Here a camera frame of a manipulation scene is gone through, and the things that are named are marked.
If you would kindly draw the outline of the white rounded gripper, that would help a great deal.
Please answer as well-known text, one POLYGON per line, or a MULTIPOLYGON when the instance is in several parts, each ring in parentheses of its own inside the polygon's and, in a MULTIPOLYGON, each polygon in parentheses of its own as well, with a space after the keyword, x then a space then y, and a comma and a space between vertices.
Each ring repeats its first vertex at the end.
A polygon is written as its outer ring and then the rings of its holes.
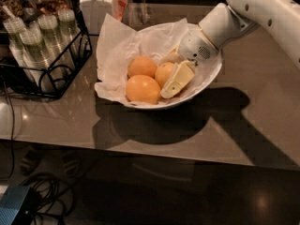
POLYGON ((159 65, 174 64, 170 78, 160 91, 161 96, 163 98, 173 98, 179 94, 196 74, 194 63, 210 62, 217 56, 218 49, 204 35, 201 28, 198 25, 190 25, 178 47, 173 47, 158 62, 159 65))

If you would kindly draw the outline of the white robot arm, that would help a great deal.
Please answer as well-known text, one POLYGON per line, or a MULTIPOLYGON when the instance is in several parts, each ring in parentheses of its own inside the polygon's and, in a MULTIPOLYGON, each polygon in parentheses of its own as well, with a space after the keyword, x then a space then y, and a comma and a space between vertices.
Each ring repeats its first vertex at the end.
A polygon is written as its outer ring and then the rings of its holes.
POLYGON ((300 6, 293 0, 225 0, 198 24, 190 26, 179 44, 164 57, 175 66, 161 90, 163 98, 179 94, 198 69, 208 66, 230 41, 263 27, 296 64, 300 64, 300 6))

